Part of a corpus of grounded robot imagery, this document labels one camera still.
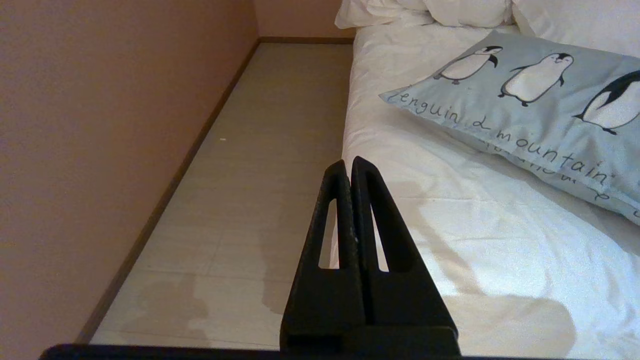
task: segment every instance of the penguin pillowcase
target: penguin pillowcase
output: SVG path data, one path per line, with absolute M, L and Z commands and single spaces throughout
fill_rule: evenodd
M 380 97 L 640 225 L 638 58 L 493 31 Z

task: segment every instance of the wall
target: wall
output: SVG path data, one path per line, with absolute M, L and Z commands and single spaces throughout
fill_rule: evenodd
M 254 0 L 262 37 L 353 38 L 333 24 L 340 0 Z
M 0 359 L 74 341 L 257 39 L 251 0 L 5 1 Z

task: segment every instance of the penguin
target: penguin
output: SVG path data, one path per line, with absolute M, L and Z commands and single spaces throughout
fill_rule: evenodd
M 598 92 L 582 113 L 574 115 L 584 122 L 600 126 L 604 131 L 613 131 L 626 125 L 640 114 L 640 70 L 615 79 Z
M 500 90 L 502 93 L 498 97 L 513 96 L 522 102 L 522 106 L 528 106 L 558 81 L 560 86 L 563 86 L 562 75 L 571 64 L 573 64 L 573 56 L 567 53 L 555 53 L 538 63 L 517 67 L 511 71 L 520 71 L 502 85 Z
M 482 66 L 490 61 L 493 68 L 498 66 L 498 58 L 494 56 L 502 51 L 502 46 L 487 46 L 474 52 L 471 55 L 452 61 L 442 71 L 433 76 L 434 79 L 445 78 L 453 80 L 453 84 L 460 84 L 460 80 L 469 78 L 475 74 Z

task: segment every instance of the wooden baseboard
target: wooden baseboard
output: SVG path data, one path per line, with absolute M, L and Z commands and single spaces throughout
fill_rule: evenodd
M 111 303 L 114 301 L 116 295 L 118 294 L 118 291 L 122 287 L 122 284 L 124 283 L 125 279 L 129 275 L 129 272 L 131 272 L 131 269 L 133 268 L 133 264 L 135 264 L 136 260 L 138 259 L 138 256 L 142 252 L 142 249 L 144 249 L 145 245 L 147 244 L 147 240 L 149 239 L 149 237 L 151 237 L 151 234 L 153 233 L 153 230 L 156 227 L 156 224 L 160 220 L 160 216 L 162 216 L 164 209 L 169 204 L 169 201 L 171 200 L 173 193 L 175 193 L 176 189 L 178 188 L 180 181 L 184 177 L 184 174 L 187 172 L 187 169 L 189 168 L 191 162 L 193 161 L 193 158 L 196 156 L 196 153 L 200 149 L 202 142 L 204 141 L 205 137 L 209 133 L 211 126 L 213 126 L 213 123 L 216 121 L 216 118 L 220 114 L 222 107 L 225 105 L 227 99 L 231 95 L 231 92 L 236 86 L 238 80 L 240 80 L 240 76 L 242 76 L 242 73 L 244 72 L 247 65 L 249 64 L 249 61 L 251 60 L 251 57 L 255 53 L 255 50 L 258 48 L 259 44 L 260 44 L 260 39 L 255 41 L 252 48 L 249 50 L 249 53 L 246 55 L 242 64 L 234 74 L 234 77 L 232 78 L 231 82 L 223 92 L 220 100 L 218 101 L 213 111 L 211 112 L 211 115 L 209 116 L 204 126 L 201 128 L 200 132 L 198 133 L 198 137 L 193 142 L 193 145 L 191 146 L 191 148 L 189 148 L 189 152 L 187 153 L 184 160 L 180 164 L 180 167 L 178 168 L 175 175 L 173 176 L 171 183 L 162 194 L 162 197 L 156 204 L 156 207 L 154 208 L 153 213 L 149 216 L 147 223 L 145 224 L 142 231 L 138 235 L 138 238 L 136 239 L 133 247 L 131 248 L 131 251 L 129 251 L 127 258 L 122 263 L 122 265 L 120 265 L 118 272 L 111 280 L 106 291 L 102 294 L 100 300 L 98 301 L 98 304 L 96 305 L 95 309 L 91 313 L 88 321 L 85 323 L 79 336 L 76 338 L 76 343 L 88 343 L 89 341 L 91 341 L 91 338 L 93 337 L 96 330 L 98 329 L 98 326 L 100 326 L 102 319 L 104 318 L 107 311 L 109 310 L 109 307 L 111 306 Z
M 353 44 L 353 38 L 260 37 L 260 42 L 285 44 Z

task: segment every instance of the light gray floor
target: light gray floor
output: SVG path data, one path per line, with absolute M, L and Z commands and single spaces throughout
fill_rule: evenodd
M 350 45 L 259 46 L 92 343 L 278 348 L 350 66 Z

